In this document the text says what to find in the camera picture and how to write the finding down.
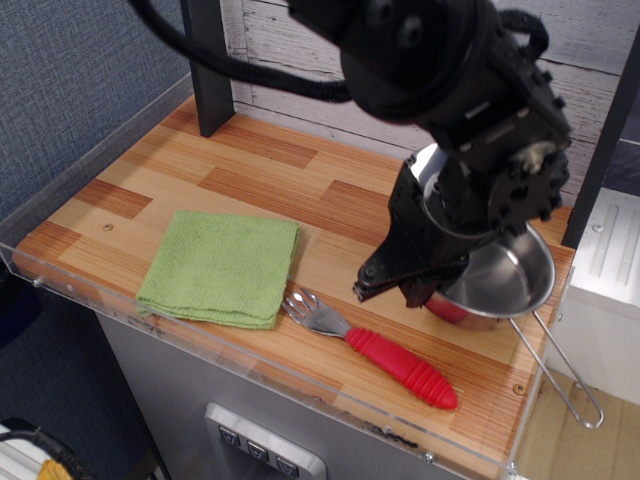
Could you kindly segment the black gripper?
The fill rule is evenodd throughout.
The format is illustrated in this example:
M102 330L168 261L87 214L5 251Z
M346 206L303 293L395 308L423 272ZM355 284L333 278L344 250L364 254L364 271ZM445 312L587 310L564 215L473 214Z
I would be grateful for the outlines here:
M353 286L359 301L397 287L407 308L420 308L439 287L458 279L469 254L496 235L486 225L447 219L439 182L447 161L447 153L432 144L403 162L389 198L387 236L360 267Z

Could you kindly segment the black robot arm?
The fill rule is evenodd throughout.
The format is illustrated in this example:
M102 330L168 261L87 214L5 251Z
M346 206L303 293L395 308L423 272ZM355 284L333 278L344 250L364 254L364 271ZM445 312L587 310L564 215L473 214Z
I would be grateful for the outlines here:
M561 205L570 128L537 66L548 45L537 18L490 1L293 1L289 11L339 48L362 110L426 130L444 157L424 177L402 166L359 300L399 288L421 306L473 251Z

